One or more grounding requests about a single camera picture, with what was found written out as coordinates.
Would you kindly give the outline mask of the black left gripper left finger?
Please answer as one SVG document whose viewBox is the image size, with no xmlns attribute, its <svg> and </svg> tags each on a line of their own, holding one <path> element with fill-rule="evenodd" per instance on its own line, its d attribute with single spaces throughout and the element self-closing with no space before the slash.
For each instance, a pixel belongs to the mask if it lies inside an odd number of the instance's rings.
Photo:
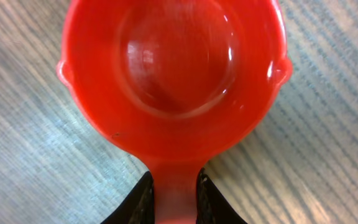
<svg viewBox="0 0 358 224">
<path fill-rule="evenodd" d="M 101 224 L 154 224 L 154 182 L 149 171 Z"/>
</svg>

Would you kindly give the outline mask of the red plastic measuring scoop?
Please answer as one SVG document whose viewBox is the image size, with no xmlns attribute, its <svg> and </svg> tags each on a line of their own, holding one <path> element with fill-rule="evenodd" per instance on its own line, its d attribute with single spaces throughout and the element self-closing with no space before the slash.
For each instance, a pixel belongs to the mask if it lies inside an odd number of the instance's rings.
<svg viewBox="0 0 358 224">
<path fill-rule="evenodd" d="M 157 223 L 196 222 L 199 171 L 291 73 L 274 0 L 74 0 L 57 65 L 90 124 L 151 172 Z"/>
</svg>

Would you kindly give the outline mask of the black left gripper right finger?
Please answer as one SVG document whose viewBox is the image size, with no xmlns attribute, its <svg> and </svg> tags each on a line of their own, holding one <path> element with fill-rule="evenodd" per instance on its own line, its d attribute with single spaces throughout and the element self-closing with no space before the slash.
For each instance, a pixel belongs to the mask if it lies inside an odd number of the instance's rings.
<svg viewBox="0 0 358 224">
<path fill-rule="evenodd" d="M 247 224 L 202 168 L 196 185 L 196 224 Z"/>
</svg>

